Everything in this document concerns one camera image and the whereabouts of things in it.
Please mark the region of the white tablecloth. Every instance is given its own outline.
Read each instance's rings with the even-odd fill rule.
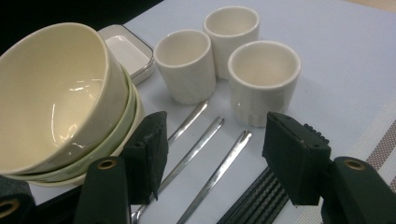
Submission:
[[[282,42],[300,55],[302,73],[286,114],[330,139],[332,158],[347,155],[396,92],[396,14],[340,0],[164,0],[125,26],[154,48],[176,30],[202,30],[209,12],[229,5],[257,10],[260,38]],[[168,112],[169,134],[194,108],[172,100],[157,70],[138,90],[147,114]],[[142,223],[176,223],[245,129],[253,131],[251,141],[188,223],[216,223],[267,166],[265,129],[241,123],[229,102],[228,83],[219,80],[208,109],[171,146],[165,174],[216,116],[225,118],[224,126],[149,206]],[[31,189],[41,203],[70,188]],[[303,210],[288,203],[276,223],[293,223]]]

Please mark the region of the table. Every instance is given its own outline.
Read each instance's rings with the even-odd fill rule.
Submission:
[[[260,39],[282,42],[300,55],[302,73],[286,114],[330,139],[332,158],[359,150],[363,143],[375,145],[379,141],[381,132],[396,118],[390,109],[396,102],[395,13],[336,0],[164,0],[124,25],[154,48],[176,30],[202,30],[209,12],[229,5],[257,10]],[[194,108],[172,100],[158,70],[137,88],[147,114],[168,112],[168,134]],[[252,139],[188,223],[216,223],[265,169],[261,156],[265,129],[237,120],[229,101],[227,81],[218,80],[208,109],[170,147],[165,175],[213,119],[223,116],[224,126],[160,194],[159,201],[149,206],[142,223],[176,223],[245,129],[253,132]],[[379,119],[384,111],[386,118]],[[382,128],[374,132],[378,122]],[[395,151],[389,156],[392,160],[396,160]],[[396,176],[396,163],[387,170],[391,178]],[[37,203],[69,189],[31,186]],[[276,223],[293,223],[304,210],[287,203]]]

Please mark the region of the small square dish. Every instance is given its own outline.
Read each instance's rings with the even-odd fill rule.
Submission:
[[[154,72],[152,48],[122,25],[110,25],[99,35],[137,85]]]

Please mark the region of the bowl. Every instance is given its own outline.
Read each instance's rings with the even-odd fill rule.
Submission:
[[[134,133],[134,130],[139,126],[140,122],[145,117],[145,110],[140,99],[140,95],[135,90],[136,95],[136,111],[134,115],[134,122],[132,124],[131,129],[129,132],[124,136],[122,142],[114,149],[114,151],[109,156],[119,156],[123,150],[123,147],[129,140],[129,138]],[[82,175],[78,175],[76,177],[66,179],[63,181],[54,181],[54,182],[46,182],[46,181],[27,181],[29,184],[33,184],[39,187],[46,187],[46,188],[54,188],[54,187],[62,187],[62,186],[79,186],[84,183],[86,173],[84,172]]]
[[[42,28],[0,57],[0,175],[53,171],[97,147],[119,123],[128,86],[91,27]]]
[[[135,93],[137,92],[134,84],[129,78],[129,74],[124,71],[125,78],[128,81],[129,88],[129,99],[125,111],[120,119],[120,122],[114,128],[114,130],[108,135],[108,137],[94,150],[88,153],[83,158],[79,159],[67,165],[61,169],[47,172],[39,175],[5,175],[5,177],[17,180],[34,180],[34,181],[44,181],[44,182],[55,182],[64,181],[82,175],[88,169],[88,166],[100,158],[110,155],[115,148],[119,146],[122,140],[125,138],[127,133],[132,129],[135,112],[136,112],[136,98]]]

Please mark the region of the cup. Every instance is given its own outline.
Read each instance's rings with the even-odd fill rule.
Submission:
[[[284,44],[260,40],[236,49],[228,69],[233,113],[248,125],[265,127],[269,111],[288,109],[301,60]]]
[[[202,102],[216,88],[211,42],[202,31],[180,30],[166,36],[154,49],[154,60],[179,103]]]
[[[222,7],[209,13],[204,32],[212,41],[216,76],[228,79],[227,62],[239,46],[258,39],[260,17],[248,7]]]

